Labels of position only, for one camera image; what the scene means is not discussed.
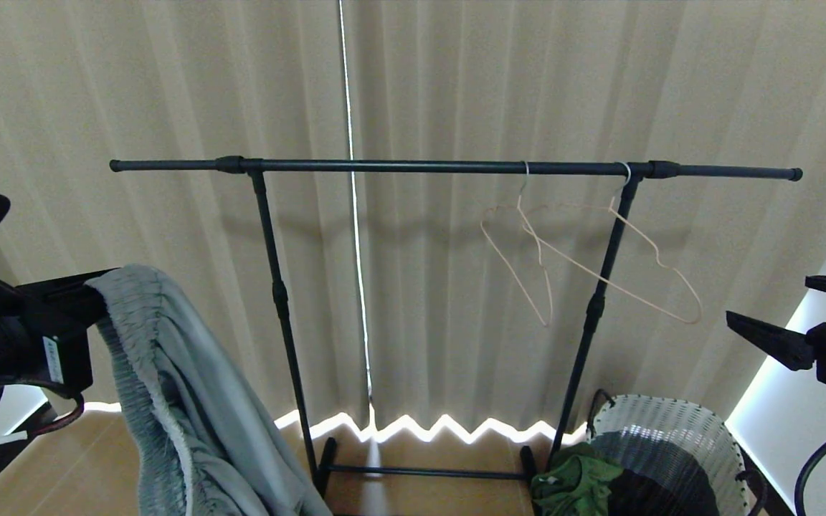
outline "clothes hanger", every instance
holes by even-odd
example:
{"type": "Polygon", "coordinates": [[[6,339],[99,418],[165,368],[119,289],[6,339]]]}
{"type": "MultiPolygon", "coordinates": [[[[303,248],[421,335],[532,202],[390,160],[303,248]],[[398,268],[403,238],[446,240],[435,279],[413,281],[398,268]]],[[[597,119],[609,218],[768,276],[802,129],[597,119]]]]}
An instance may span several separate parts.
{"type": "Polygon", "coordinates": [[[553,288],[551,288],[551,285],[550,285],[550,275],[547,273],[547,268],[543,264],[543,250],[544,250],[544,248],[550,249],[550,251],[554,252],[554,254],[560,255],[564,259],[570,261],[573,265],[576,265],[576,267],[578,267],[582,271],[586,272],[587,274],[590,274],[593,277],[596,277],[600,281],[603,281],[604,283],[610,285],[610,287],[613,287],[616,290],[619,290],[620,292],[623,292],[627,296],[632,297],[634,300],[637,300],[640,303],[645,304],[649,307],[655,308],[655,310],[658,310],[661,313],[668,315],[668,317],[672,317],[673,319],[679,320],[679,321],[681,321],[682,323],[685,323],[685,324],[696,324],[703,317],[703,303],[702,303],[701,299],[699,298],[699,296],[697,294],[697,291],[694,290],[694,287],[688,281],[688,278],[686,278],[685,275],[683,273],[681,273],[678,269],[676,269],[674,267],[669,267],[668,265],[663,264],[662,263],[661,251],[659,250],[658,245],[656,245],[655,242],[653,242],[652,239],[650,239],[645,233],[640,231],[639,228],[634,226],[632,224],[632,222],[629,222],[629,220],[626,220],[626,218],[624,218],[622,215],[620,215],[620,213],[617,213],[617,210],[614,209],[614,203],[617,200],[617,194],[623,189],[624,186],[628,185],[628,183],[630,182],[630,179],[632,179],[632,169],[630,169],[629,164],[626,164],[626,163],[620,163],[620,164],[622,164],[627,169],[627,179],[626,179],[626,181],[624,181],[623,185],[620,186],[620,188],[618,188],[614,192],[614,195],[610,197],[609,205],[607,205],[607,206],[592,206],[592,205],[586,205],[586,204],[580,204],[580,203],[560,203],[560,204],[555,205],[555,206],[557,206],[557,208],[559,208],[560,206],[563,206],[564,208],[565,208],[565,206],[570,206],[570,208],[604,210],[607,213],[615,216],[616,219],[619,219],[620,221],[622,221],[625,226],[628,226],[628,228],[632,229],[637,234],[639,234],[640,237],[645,239],[645,241],[648,242],[648,244],[651,245],[652,248],[655,250],[655,262],[656,262],[656,264],[658,264],[659,267],[661,267],[665,270],[669,270],[669,271],[675,273],[679,278],[681,278],[681,281],[684,282],[684,285],[688,288],[690,293],[693,295],[694,300],[697,301],[697,317],[694,317],[694,319],[691,319],[691,320],[684,319],[684,317],[680,317],[680,316],[676,315],[674,312],[668,311],[663,307],[659,307],[655,303],[652,303],[652,301],[645,300],[645,298],[642,298],[640,296],[637,296],[636,294],[633,294],[629,290],[626,290],[626,288],[620,287],[620,285],[617,285],[613,281],[610,281],[607,278],[601,277],[600,274],[597,274],[595,271],[591,270],[590,268],[585,267],[583,264],[580,264],[580,262],[577,262],[576,260],[574,260],[573,257],[569,256],[568,254],[565,254],[564,252],[560,251],[560,249],[557,249],[553,245],[551,245],[550,242],[547,242],[547,241],[545,241],[545,239],[542,239],[540,236],[538,236],[537,231],[534,231],[534,226],[531,225],[531,220],[528,219],[528,215],[531,215],[532,213],[537,212],[538,210],[550,209],[550,206],[547,206],[547,205],[537,206],[537,208],[528,210],[527,213],[521,208],[521,197],[524,194],[525,187],[528,185],[528,177],[531,176],[531,167],[528,165],[528,161],[525,161],[525,178],[524,178],[524,181],[521,184],[521,189],[518,190],[518,200],[516,201],[515,206],[499,205],[499,206],[495,206],[495,208],[486,209],[485,212],[484,212],[483,218],[480,220],[480,229],[482,229],[484,236],[489,241],[489,244],[491,246],[493,246],[493,249],[495,250],[496,254],[499,255],[499,258],[502,258],[502,261],[505,262],[505,266],[508,268],[508,271],[512,273],[512,277],[515,277],[515,281],[516,281],[516,283],[518,283],[518,287],[521,288],[521,292],[525,295],[525,298],[527,298],[528,303],[531,304],[531,308],[534,309],[534,313],[537,314],[538,319],[541,320],[541,324],[544,327],[549,326],[550,321],[553,320],[553,317],[554,317],[553,288]],[[537,308],[537,304],[534,303],[534,299],[531,297],[531,294],[528,294],[528,290],[527,290],[527,288],[525,288],[524,283],[521,283],[521,278],[518,277],[518,273],[515,272],[515,268],[512,267],[512,264],[508,261],[508,258],[505,258],[505,255],[502,253],[501,249],[499,249],[498,245],[495,244],[495,242],[493,241],[493,238],[489,236],[489,232],[486,231],[485,223],[486,223],[486,217],[488,216],[488,214],[490,214],[490,213],[495,214],[499,210],[505,210],[505,209],[515,209],[515,210],[517,210],[518,215],[521,216],[521,229],[522,229],[522,231],[524,231],[525,233],[528,233],[528,235],[531,235],[531,237],[534,238],[535,244],[537,244],[538,266],[543,271],[544,283],[546,284],[546,287],[547,287],[547,301],[548,301],[548,306],[550,308],[546,320],[541,315],[541,311],[537,308]]]}

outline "beige curtain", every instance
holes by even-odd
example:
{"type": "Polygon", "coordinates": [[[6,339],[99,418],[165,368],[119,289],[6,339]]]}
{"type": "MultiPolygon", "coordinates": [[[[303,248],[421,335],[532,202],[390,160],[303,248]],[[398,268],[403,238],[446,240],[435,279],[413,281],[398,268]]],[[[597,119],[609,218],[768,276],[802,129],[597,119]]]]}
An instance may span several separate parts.
{"type": "MultiPolygon", "coordinates": [[[[192,298],[275,416],[295,408],[247,177],[108,160],[346,158],[334,3],[0,2],[0,277],[142,262],[192,298]]],[[[312,421],[366,424],[348,174],[271,174],[312,421]]],[[[91,401],[115,401],[92,344],[91,401]]]]}
{"type": "MultiPolygon", "coordinates": [[[[724,310],[784,323],[826,254],[826,3],[347,3],[346,32],[357,158],[803,167],[800,183],[642,183],[632,219],[695,285],[704,320],[610,290],[573,421],[596,388],[731,411],[764,355],[724,310]]],[[[446,412],[469,429],[555,424],[594,280],[548,255],[555,315],[540,326],[479,229],[522,181],[360,178],[378,425],[446,412]]],[[[605,204],[621,183],[536,177],[525,203],[605,204]]],[[[536,249],[508,219],[494,236],[541,300],[536,249]]],[[[597,269],[611,223],[571,210],[535,225],[597,269]]],[[[613,278],[694,313],[629,232],[613,278]]]]}

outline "wooden floor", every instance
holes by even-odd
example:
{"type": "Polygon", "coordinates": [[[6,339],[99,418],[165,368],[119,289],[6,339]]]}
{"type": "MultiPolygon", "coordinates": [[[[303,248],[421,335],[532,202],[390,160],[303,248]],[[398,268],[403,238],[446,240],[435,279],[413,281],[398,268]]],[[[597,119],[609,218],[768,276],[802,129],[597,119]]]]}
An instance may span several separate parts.
{"type": "MultiPolygon", "coordinates": [[[[285,428],[283,434],[304,457],[298,425],[285,428]]],[[[521,470],[522,444],[492,431],[470,445],[450,431],[440,432],[429,443],[407,431],[383,444],[360,443],[344,428],[332,434],[340,442],[341,464],[521,470]]],[[[318,456],[324,439],[317,441],[318,456]]],[[[549,444],[543,437],[530,443],[541,462],[538,467],[543,467],[549,444]]],[[[34,441],[0,474],[0,514],[137,514],[137,480],[138,451],[122,415],[89,411],[70,427],[34,441]]],[[[532,514],[527,487],[512,480],[332,474],[326,500],[342,514],[532,514]]]]}

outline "gray cloth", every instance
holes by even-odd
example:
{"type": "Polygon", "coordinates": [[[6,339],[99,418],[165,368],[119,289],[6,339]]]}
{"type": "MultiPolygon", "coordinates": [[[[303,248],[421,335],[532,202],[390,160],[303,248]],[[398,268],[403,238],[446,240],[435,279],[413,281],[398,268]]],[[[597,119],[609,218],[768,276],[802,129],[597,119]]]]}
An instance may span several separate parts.
{"type": "Polygon", "coordinates": [[[128,265],[92,279],[148,515],[332,516],[181,288],[128,265]]]}

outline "black metal clothes rack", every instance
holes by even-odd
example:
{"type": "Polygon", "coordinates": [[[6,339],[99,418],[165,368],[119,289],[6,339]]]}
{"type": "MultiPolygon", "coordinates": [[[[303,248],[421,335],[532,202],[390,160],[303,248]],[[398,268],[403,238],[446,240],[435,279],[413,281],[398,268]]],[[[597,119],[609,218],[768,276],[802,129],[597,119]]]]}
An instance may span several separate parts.
{"type": "MultiPolygon", "coordinates": [[[[272,218],[266,193],[266,183],[263,174],[266,172],[359,172],[359,173],[509,173],[522,174],[526,166],[531,167],[535,176],[626,176],[627,168],[623,163],[544,163],[544,161],[352,161],[352,160],[263,160],[248,159],[242,156],[225,156],[216,160],[194,161],[119,161],[112,160],[110,169],[114,172],[123,171],[156,171],[156,170],[215,170],[224,173],[246,173],[253,182],[253,189],[260,208],[260,219],[265,238],[266,252],[270,262],[272,274],[272,298],[275,301],[276,312],[279,317],[285,342],[285,353],[288,357],[289,373],[292,376],[292,387],[295,389],[295,404],[298,405],[298,418],[301,424],[305,441],[305,453],[308,455],[308,467],[315,487],[324,496],[327,490],[331,473],[361,473],[361,474],[415,474],[426,477],[466,477],[486,478],[496,480],[518,480],[527,484],[537,474],[537,466],[530,447],[521,448],[521,473],[472,471],[458,469],[433,469],[419,467],[357,467],[347,464],[337,464],[337,441],[328,438],[324,444],[321,461],[315,460],[314,444],[308,425],[308,411],[305,407],[305,394],[302,389],[301,372],[298,368],[298,356],[295,353],[295,339],[292,336],[292,323],[289,320],[288,290],[283,281],[279,268],[279,257],[276,251],[275,237],[272,232],[272,218]]],[[[630,206],[636,197],[636,190],[643,179],[668,179],[676,176],[699,177],[751,177],[763,179],[786,179],[798,181],[802,171],[797,168],[755,168],[755,167],[728,167],[728,166],[682,166],[671,161],[648,161],[648,163],[628,163],[630,177],[623,187],[617,213],[628,219],[630,206]]],[[[610,278],[617,260],[617,250],[623,238],[624,224],[620,219],[614,220],[613,229],[607,242],[604,261],[601,264],[601,277],[610,278]]],[[[588,300],[586,320],[582,329],[582,338],[579,341],[576,359],[569,378],[563,400],[563,411],[556,426],[554,442],[550,455],[560,448],[561,440],[569,419],[569,414],[576,402],[579,382],[582,378],[584,365],[591,348],[594,331],[604,313],[605,292],[607,283],[598,281],[594,293],[588,300]]]]}

